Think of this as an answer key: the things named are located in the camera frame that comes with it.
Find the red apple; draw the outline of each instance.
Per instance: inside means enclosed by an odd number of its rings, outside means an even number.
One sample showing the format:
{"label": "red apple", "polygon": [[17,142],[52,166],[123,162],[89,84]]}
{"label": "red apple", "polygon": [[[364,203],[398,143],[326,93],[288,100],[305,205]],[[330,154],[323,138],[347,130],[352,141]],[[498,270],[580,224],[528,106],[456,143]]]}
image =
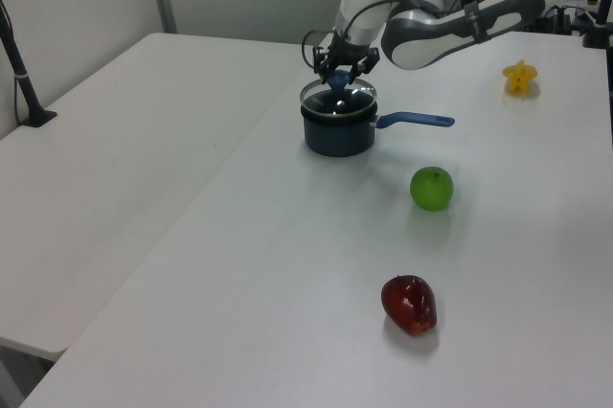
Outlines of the red apple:
{"label": "red apple", "polygon": [[381,289],[381,303],[387,315],[411,336],[437,325],[434,293],[428,283],[417,276],[397,276]]}

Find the blue handle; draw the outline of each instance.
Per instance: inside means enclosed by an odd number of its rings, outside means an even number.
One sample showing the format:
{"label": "blue handle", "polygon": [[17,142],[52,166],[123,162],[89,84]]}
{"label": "blue handle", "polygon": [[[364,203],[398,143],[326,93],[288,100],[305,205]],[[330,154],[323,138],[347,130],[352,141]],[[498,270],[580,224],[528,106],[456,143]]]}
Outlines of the blue handle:
{"label": "blue handle", "polygon": [[376,128],[386,128],[395,123],[413,123],[433,125],[436,127],[451,127],[456,124],[453,118],[446,116],[435,116],[433,114],[407,113],[400,111],[398,113],[387,114],[376,120]]}

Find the pot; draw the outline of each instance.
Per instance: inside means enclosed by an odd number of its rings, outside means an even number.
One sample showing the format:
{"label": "pot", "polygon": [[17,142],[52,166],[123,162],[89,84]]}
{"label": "pot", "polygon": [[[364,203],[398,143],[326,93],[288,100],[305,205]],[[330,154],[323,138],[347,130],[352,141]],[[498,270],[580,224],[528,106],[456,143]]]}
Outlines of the pot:
{"label": "pot", "polygon": [[453,118],[430,114],[397,112],[376,116],[376,91],[368,82],[336,71],[329,86],[316,80],[302,90],[300,102],[305,142],[313,151],[330,157],[354,156],[375,143],[375,129],[395,123],[451,127]]}

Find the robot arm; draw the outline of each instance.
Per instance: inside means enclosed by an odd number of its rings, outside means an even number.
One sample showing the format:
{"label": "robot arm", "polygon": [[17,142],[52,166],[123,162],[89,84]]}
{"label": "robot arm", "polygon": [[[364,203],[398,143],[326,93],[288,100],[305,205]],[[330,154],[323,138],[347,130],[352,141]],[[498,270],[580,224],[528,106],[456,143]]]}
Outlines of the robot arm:
{"label": "robot arm", "polygon": [[521,29],[563,0],[485,0],[445,16],[445,0],[397,0],[363,11],[377,1],[341,1],[330,51],[318,49],[314,53],[315,71],[324,80],[340,65],[352,66],[353,76],[368,73],[378,59],[370,45],[386,21],[381,46],[387,58],[400,68],[418,69],[470,45]]}

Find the table surface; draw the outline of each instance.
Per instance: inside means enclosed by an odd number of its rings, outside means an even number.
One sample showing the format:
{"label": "table surface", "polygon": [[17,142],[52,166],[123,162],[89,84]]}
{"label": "table surface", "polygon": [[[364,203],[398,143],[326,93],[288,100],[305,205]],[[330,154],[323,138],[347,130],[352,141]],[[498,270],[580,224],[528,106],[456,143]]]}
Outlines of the table surface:
{"label": "table surface", "polygon": [[3,139],[0,345],[58,358],[295,76],[299,55],[153,34],[55,102],[52,122]]}
{"label": "table surface", "polygon": [[[504,66],[539,70],[534,97]],[[395,125],[353,158],[304,144],[304,68],[23,405],[577,407],[613,400],[613,152],[605,55],[508,34],[367,77]],[[452,174],[448,210],[409,197]],[[380,289],[425,278],[413,338]]]}

